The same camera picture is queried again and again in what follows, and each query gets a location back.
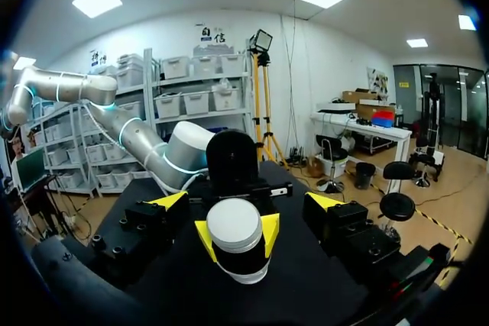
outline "trash can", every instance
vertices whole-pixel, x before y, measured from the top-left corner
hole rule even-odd
[[[360,190],[367,190],[372,182],[375,173],[375,166],[370,163],[357,163],[357,175],[355,177],[355,187]]]

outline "yellow tripod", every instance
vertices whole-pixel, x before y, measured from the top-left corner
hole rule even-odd
[[[257,150],[258,150],[258,160],[265,161],[262,150],[267,154],[268,159],[277,162],[274,155],[272,154],[272,142],[275,144],[278,155],[282,159],[282,163],[286,169],[289,169],[285,157],[282,154],[282,150],[278,145],[277,139],[274,133],[271,131],[271,114],[270,114],[270,96],[268,93],[268,63],[270,62],[270,57],[267,52],[263,53],[253,53],[251,55],[253,60],[253,81],[254,81],[254,126],[257,135]],[[261,66],[263,70],[263,80],[264,80],[264,91],[265,91],[265,112],[266,115],[263,118],[267,123],[267,132],[263,134],[261,138],[261,122],[260,122],[260,78],[258,77],[258,69]]]

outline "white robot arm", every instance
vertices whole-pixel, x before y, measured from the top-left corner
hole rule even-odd
[[[188,121],[175,127],[164,143],[140,118],[115,103],[117,82],[108,76],[91,76],[25,68],[12,97],[1,112],[0,134],[8,137],[14,126],[23,125],[31,113],[32,99],[58,102],[89,100],[88,109],[108,135],[142,164],[168,192],[186,189],[192,178],[206,170],[206,148],[214,135]]]

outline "white cylinder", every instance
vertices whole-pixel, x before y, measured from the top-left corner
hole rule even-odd
[[[267,275],[270,260],[264,257],[261,218],[254,205],[244,199],[222,200],[207,214],[207,228],[213,244],[223,251],[215,249],[218,265],[231,278],[241,284],[255,284]],[[263,251],[255,249],[257,245],[262,246]],[[234,261],[250,263],[253,270],[235,273],[232,269]]]

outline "white desk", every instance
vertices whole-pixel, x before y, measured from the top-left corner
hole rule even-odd
[[[356,119],[357,118],[348,118],[347,115],[323,114],[322,112],[314,112],[311,114],[311,120],[315,125],[315,134],[320,134],[320,131],[317,131],[318,129],[316,129],[316,125],[320,125],[322,129],[323,124],[329,124],[333,127],[337,127],[337,130],[341,128],[340,131],[350,130],[357,131],[360,134],[382,137],[383,139],[397,142],[396,157],[394,158],[395,161],[407,161],[407,154],[410,148],[411,131],[399,129],[397,127],[360,125],[357,124]],[[355,163],[361,162],[361,160],[351,156],[348,157],[348,160]],[[381,172],[383,171],[383,169],[380,167],[377,169]],[[394,180],[392,185],[390,185],[389,192],[399,192],[399,188],[400,181]]]

